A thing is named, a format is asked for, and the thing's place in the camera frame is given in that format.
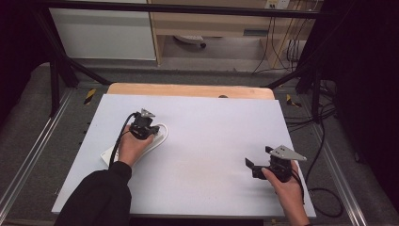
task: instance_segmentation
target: white power strip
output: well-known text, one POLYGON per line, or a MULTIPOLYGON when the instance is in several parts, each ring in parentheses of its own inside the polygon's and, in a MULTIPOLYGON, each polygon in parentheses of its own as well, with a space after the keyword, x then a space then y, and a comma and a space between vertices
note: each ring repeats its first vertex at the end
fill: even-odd
MULTIPOLYGON (((159 145, 161 145, 168 137, 168 129, 164 124, 158 124, 159 126, 162 126, 165 128, 166 133, 162 134, 161 132, 158 132, 158 134, 153 138, 152 143, 147 146, 146 149, 144 149, 143 154, 137 159, 136 163, 147 153, 149 153, 150 151, 154 150, 156 147, 158 147, 159 145)), ((101 158, 103 159, 103 161, 105 162, 105 164, 109 167, 109 160, 111 159, 111 154, 112 151, 114 150, 114 146, 110 147, 109 149, 107 149, 105 152, 101 153, 101 158)), ((114 162, 118 161, 119 159, 119 150, 117 150, 117 152, 115 153, 115 157, 114 157, 114 162)))

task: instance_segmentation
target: black sleeve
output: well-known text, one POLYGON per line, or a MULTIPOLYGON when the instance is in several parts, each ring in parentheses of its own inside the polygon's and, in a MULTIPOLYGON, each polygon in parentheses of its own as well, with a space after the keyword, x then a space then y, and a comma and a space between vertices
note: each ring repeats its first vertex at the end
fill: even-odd
POLYGON ((55 226, 129 225, 131 176, 132 169, 122 162, 91 173, 68 198, 55 226))

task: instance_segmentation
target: white board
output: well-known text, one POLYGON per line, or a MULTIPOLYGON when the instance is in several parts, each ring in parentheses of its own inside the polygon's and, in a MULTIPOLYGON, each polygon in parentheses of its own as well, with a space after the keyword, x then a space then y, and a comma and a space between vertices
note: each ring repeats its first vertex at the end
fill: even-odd
MULTIPOLYGON (((278 101, 110 94, 99 104, 53 212, 59 213, 84 177, 106 169, 100 154, 115 144, 128 115, 141 108, 155 114, 153 124, 164 123, 169 135, 136 164, 129 182, 132 214, 284 215, 273 187, 253 179, 245 165, 246 157, 256 165, 268 165, 264 146, 283 144, 293 149, 278 101)), ((308 192, 305 209, 309 217, 315 217, 308 192)))

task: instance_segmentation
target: black metal frame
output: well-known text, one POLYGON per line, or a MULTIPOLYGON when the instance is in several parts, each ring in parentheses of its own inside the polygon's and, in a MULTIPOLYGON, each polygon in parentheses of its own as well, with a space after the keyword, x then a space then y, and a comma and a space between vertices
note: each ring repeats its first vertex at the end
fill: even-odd
MULTIPOLYGON (((59 108, 59 87, 58 75, 60 75, 67 87, 76 87, 79 83, 72 68, 84 73, 103 85, 111 85, 112 82, 102 78, 100 75, 90 71, 81 64, 67 56, 62 43, 59 43, 52 29, 50 29, 42 15, 43 8, 70 8, 70 9, 90 9, 90 10, 113 10, 113 11, 144 11, 144 12, 169 12, 169 13, 195 13, 195 14, 214 14, 214 15, 236 15, 253 17, 278 17, 278 18, 300 18, 300 19, 334 19, 337 14, 323 11, 295 11, 295 10, 275 10, 257 8, 225 8, 225 7, 205 7, 205 6, 183 6, 183 5, 158 5, 158 4, 134 4, 134 3, 106 3, 106 2, 84 2, 84 1, 59 1, 59 0, 37 0, 29 3, 29 7, 34 19, 40 26, 45 35, 50 51, 48 55, 52 59, 52 113, 53 116, 59 108)), ((300 76, 301 73, 310 70, 309 64, 303 65, 295 72, 288 74, 280 80, 265 86, 274 89, 277 86, 300 76)))

